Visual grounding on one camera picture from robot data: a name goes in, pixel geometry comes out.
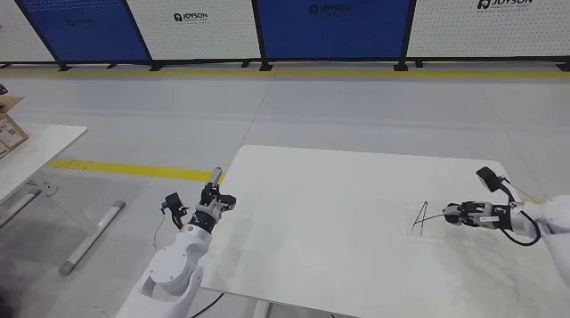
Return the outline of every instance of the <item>joyson logo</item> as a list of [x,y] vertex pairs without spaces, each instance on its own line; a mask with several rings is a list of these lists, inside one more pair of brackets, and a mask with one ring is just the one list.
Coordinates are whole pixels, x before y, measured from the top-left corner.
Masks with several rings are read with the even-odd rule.
[[90,25],[95,23],[93,19],[67,19],[68,25],[71,27],[81,26],[81,25]]
[[478,10],[528,7],[534,0],[479,0]]
[[346,5],[311,5],[309,6],[309,15],[326,14],[331,12],[349,12],[351,4]]
[[206,20],[208,20],[208,14],[205,12],[175,13],[174,16],[175,16],[175,20],[178,22],[206,21]]

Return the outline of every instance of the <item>white partition panel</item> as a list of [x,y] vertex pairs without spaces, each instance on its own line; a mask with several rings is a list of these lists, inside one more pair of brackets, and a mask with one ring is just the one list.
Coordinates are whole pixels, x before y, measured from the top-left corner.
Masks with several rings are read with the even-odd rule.
[[154,60],[259,58],[251,0],[127,0]]
[[0,0],[0,61],[53,61],[14,0]]
[[570,54],[570,0],[418,0],[410,57]]

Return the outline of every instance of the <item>table leg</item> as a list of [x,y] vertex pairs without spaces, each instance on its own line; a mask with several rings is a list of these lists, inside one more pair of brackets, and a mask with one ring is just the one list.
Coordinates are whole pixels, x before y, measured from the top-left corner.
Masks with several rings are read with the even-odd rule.
[[101,222],[95,225],[83,214],[84,209],[80,203],[57,198],[56,194],[59,191],[59,188],[56,185],[45,180],[41,175],[35,175],[33,183],[37,185],[38,189],[45,193],[47,198],[51,199],[56,206],[58,206],[75,224],[77,224],[77,226],[87,233],[87,237],[81,242],[81,244],[79,244],[77,249],[73,251],[67,261],[60,267],[60,274],[62,276],[67,276],[71,271],[73,271],[81,257],[83,257],[87,250],[91,248],[113,218],[115,218],[119,210],[125,206],[125,202],[117,200],[103,216]]
[[256,310],[253,313],[253,318],[268,318],[273,303],[265,301],[257,301]]
[[37,195],[41,193],[38,189],[31,189],[28,193],[24,194],[14,205],[6,209],[0,206],[0,227],[3,226],[16,215],[22,208],[26,206],[31,200],[33,200]]
[[97,240],[99,235],[105,230],[105,228],[109,225],[109,223],[113,220],[113,218],[117,215],[119,210],[121,210],[125,206],[125,202],[122,200],[117,200],[115,204],[109,209],[109,211],[103,216],[103,219],[97,225],[97,230],[95,233],[87,236],[81,244],[73,251],[73,254],[68,258],[66,262],[63,263],[60,267],[60,274],[62,276],[67,276],[73,269],[77,262],[83,257],[83,255],[91,248],[91,245]]

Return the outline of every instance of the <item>floor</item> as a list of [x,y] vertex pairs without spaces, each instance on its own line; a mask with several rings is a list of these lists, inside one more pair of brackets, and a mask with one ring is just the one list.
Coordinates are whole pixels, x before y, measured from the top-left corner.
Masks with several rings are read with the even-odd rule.
[[[26,97],[12,111],[16,120],[89,128],[63,153],[66,159],[209,170],[228,168],[243,144],[493,159],[535,198],[569,193],[570,78],[551,65],[512,67],[440,64],[412,69],[418,77],[366,64],[289,64],[255,75],[252,66],[233,65],[150,75],[128,67],[34,68],[2,69],[0,83]],[[368,77],[361,70],[386,73]],[[59,196],[79,201],[93,220],[115,200],[124,200],[126,210],[62,278],[59,264],[84,234],[51,201],[34,200],[2,228],[0,290],[22,318],[114,316],[154,255],[159,203],[179,192],[193,205],[203,183],[44,172]],[[174,233],[166,221],[157,245],[166,246]],[[215,297],[200,291],[191,312]],[[224,297],[203,317],[250,318],[254,307],[250,299]],[[285,306],[272,313],[297,317],[329,314]]]

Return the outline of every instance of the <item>white desk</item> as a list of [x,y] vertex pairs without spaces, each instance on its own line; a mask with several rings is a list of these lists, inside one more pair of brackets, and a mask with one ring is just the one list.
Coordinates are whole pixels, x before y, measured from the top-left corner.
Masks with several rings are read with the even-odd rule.
[[116,202],[100,223],[92,224],[76,208],[71,208],[65,203],[58,202],[57,191],[59,189],[57,186],[42,179],[37,171],[70,147],[72,143],[87,131],[87,128],[84,126],[29,123],[23,123],[20,126],[29,135],[29,139],[3,159],[0,159],[0,202],[7,200],[22,186],[29,183],[30,180],[35,187],[12,207],[2,207],[0,226],[4,225],[41,192],[44,192],[48,198],[55,200],[55,203],[87,233],[87,238],[60,269],[61,274],[67,275],[73,270],[79,259],[87,252],[113,217],[125,206],[125,203],[121,201]]
[[486,160],[244,146],[202,287],[361,318],[567,316],[570,290],[542,243],[442,218],[411,231],[425,200],[428,215],[506,203],[480,184],[483,166],[506,175]]

